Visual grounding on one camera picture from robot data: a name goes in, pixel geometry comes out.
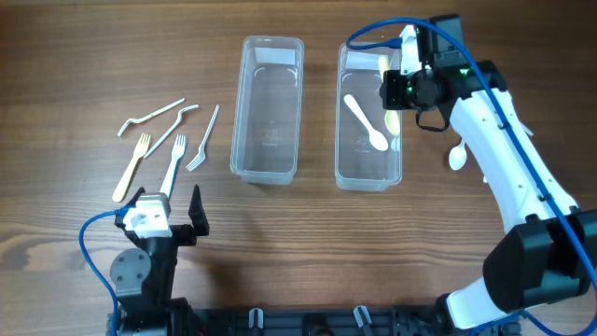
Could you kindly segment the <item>yellow plastic spoon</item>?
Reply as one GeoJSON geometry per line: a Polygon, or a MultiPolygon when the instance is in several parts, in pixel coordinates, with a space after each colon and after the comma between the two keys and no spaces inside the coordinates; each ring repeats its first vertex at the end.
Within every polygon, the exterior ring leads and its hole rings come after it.
{"type": "MultiPolygon", "coordinates": [[[[386,55],[382,55],[378,60],[379,73],[383,77],[385,71],[389,69],[389,58],[386,55]]],[[[400,117],[397,111],[387,110],[384,116],[384,123],[388,132],[395,137],[400,135],[400,117]]]]}

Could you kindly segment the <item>beige plastic fork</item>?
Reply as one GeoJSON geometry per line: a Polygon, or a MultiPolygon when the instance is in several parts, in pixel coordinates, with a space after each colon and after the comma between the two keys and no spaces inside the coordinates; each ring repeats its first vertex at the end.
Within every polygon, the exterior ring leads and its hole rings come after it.
{"type": "Polygon", "coordinates": [[[113,202],[119,203],[123,201],[124,197],[126,196],[127,190],[132,182],[132,176],[136,169],[136,166],[139,163],[139,160],[141,160],[147,153],[150,141],[151,136],[148,133],[143,133],[141,135],[132,153],[132,158],[113,192],[113,202]]]}

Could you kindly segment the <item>bent white fork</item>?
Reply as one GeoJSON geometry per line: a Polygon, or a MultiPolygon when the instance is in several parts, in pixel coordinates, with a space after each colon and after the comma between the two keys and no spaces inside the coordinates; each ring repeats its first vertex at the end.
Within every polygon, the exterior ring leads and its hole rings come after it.
{"type": "Polygon", "coordinates": [[[148,150],[148,152],[145,154],[145,156],[143,158],[147,159],[170,136],[170,134],[180,125],[180,123],[183,120],[183,115],[186,112],[193,110],[193,109],[197,109],[199,107],[200,107],[200,105],[190,105],[190,106],[180,109],[177,113],[177,117],[176,117],[176,120],[173,123],[173,125],[167,131],[165,131],[165,133],[148,150]]]}
{"type": "Polygon", "coordinates": [[[130,119],[127,119],[123,123],[123,125],[120,127],[120,129],[118,130],[117,136],[121,137],[124,134],[124,132],[126,131],[126,129],[131,124],[141,124],[141,123],[144,123],[144,122],[146,122],[146,121],[148,121],[150,119],[153,119],[153,118],[157,117],[158,115],[160,115],[160,114],[162,114],[164,112],[167,112],[167,111],[173,109],[174,107],[176,107],[178,105],[181,105],[186,100],[187,100],[186,98],[181,98],[181,99],[179,99],[179,100],[177,100],[177,101],[175,101],[175,102],[173,102],[173,103],[171,103],[169,105],[166,105],[166,106],[164,106],[164,107],[162,107],[162,108],[160,108],[158,110],[155,110],[155,111],[153,111],[153,112],[151,112],[151,113],[149,113],[149,114],[147,114],[147,115],[145,115],[145,116],[143,116],[141,118],[130,118],[130,119]]]}

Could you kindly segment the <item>clear thin plastic fork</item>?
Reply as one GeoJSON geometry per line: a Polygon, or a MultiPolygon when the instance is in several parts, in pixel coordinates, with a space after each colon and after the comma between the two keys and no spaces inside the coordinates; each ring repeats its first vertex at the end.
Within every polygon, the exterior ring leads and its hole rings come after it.
{"type": "Polygon", "coordinates": [[[219,109],[220,109],[220,105],[216,105],[214,113],[213,113],[213,115],[212,115],[212,117],[210,119],[210,123],[207,126],[207,129],[205,131],[205,135],[204,135],[204,137],[201,140],[201,144],[200,144],[200,146],[198,148],[198,153],[193,158],[193,160],[186,166],[186,169],[188,171],[190,171],[190,172],[193,171],[193,170],[195,170],[196,168],[198,168],[205,161],[205,159],[206,159],[206,145],[207,145],[207,142],[208,142],[209,137],[211,135],[211,132],[212,132],[214,126],[215,126],[215,122],[216,122],[216,119],[217,119],[217,116],[218,116],[218,113],[219,113],[219,109]]]}

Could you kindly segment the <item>white plastic fork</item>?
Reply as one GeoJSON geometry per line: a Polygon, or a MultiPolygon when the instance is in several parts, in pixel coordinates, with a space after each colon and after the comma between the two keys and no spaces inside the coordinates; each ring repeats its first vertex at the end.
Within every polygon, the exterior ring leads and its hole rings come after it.
{"type": "Polygon", "coordinates": [[[160,192],[164,193],[168,198],[171,197],[178,163],[185,155],[186,147],[187,138],[182,134],[177,135],[171,153],[171,161],[160,187],[160,192]]]}

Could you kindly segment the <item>white plastic spoon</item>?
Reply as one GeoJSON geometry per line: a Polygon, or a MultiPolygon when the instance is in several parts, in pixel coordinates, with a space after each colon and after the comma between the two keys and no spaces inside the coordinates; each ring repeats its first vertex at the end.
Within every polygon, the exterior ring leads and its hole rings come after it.
{"type": "Polygon", "coordinates": [[[368,132],[369,143],[379,151],[386,151],[389,148],[389,144],[385,136],[372,126],[355,98],[351,94],[346,94],[343,97],[343,101],[368,132]]]}
{"type": "Polygon", "coordinates": [[[465,139],[462,138],[461,142],[453,147],[449,153],[449,166],[453,171],[458,171],[464,167],[466,160],[465,139]]]}

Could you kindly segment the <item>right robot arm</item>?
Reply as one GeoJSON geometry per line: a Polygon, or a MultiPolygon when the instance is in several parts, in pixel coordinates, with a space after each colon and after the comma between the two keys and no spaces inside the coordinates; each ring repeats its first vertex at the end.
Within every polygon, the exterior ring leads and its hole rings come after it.
{"type": "Polygon", "coordinates": [[[468,144],[498,204],[505,236],[482,276],[439,297],[440,335],[479,332],[596,286],[596,213],[582,211],[542,162],[490,61],[412,71],[379,61],[388,110],[436,107],[468,144]]]}

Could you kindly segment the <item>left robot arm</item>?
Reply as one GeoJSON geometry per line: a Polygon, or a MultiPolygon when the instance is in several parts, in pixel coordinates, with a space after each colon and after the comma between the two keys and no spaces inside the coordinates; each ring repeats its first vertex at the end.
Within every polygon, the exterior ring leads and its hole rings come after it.
{"type": "Polygon", "coordinates": [[[133,248],[115,257],[110,268],[117,300],[108,316],[108,335],[207,335],[208,327],[185,298],[172,297],[178,249],[209,234],[199,186],[193,188],[189,224],[171,225],[169,199],[139,188],[116,215],[133,248]]]}

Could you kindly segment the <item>right clear plastic container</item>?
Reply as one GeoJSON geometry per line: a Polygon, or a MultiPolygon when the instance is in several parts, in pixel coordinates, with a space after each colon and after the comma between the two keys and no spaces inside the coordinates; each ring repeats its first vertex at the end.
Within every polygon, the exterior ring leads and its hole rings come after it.
{"type": "Polygon", "coordinates": [[[402,179],[402,137],[389,133],[385,125],[380,58],[388,59],[390,69],[400,68],[399,49],[340,46],[335,131],[335,177],[340,189],[384,191],[402,179]],[[379,151],[370,143],[367,128],[344,102],[346,95],[354,97],[372,128],[384,135],[387,150],[379,151]]]}

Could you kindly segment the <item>clear plastic container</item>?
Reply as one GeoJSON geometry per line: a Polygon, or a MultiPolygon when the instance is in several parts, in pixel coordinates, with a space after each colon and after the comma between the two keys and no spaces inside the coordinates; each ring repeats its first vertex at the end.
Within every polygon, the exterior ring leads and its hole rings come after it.
{"type": "Polygon", "coordinates": [[[250,35],[242,60],[230,170],[247,183],[288,185],[298,167],[304,44],[250,35]]]}
{"type": "Polygon", "coordinates": [[[335,177],[340,189],[384,191],[402,179],[402,137],[389,133],[385,125],[380,58],[388,59],[390,69],[400,68],[399,49],[340,46],[335,131],[335,177]],[[372,128],[384,135],[387,150],[379,151],[370,143],[367,128],[344,102],[346,95],[354,97],[372,128]]]}

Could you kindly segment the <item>left clear plastic container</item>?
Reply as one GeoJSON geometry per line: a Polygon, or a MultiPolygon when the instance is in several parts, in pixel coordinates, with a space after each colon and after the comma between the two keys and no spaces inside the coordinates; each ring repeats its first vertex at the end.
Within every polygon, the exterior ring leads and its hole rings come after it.
{"type": "Polygon", "coordinates": [[[242,60],[230,170],[247,183],[288,185],[298,167],[304,44],[250,35],[242,60]]]}

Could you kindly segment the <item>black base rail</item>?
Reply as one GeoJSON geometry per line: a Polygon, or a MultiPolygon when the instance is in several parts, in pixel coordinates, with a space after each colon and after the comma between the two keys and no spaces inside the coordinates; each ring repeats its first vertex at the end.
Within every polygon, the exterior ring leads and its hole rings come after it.
{"type": "Polygon", "coordinates": [[[133,322],[121,314],[117,335],[435,335],[430,306],[369,309],[367,318],[356,310],[247,312],[196,310],[190,319],[133,322]]]}

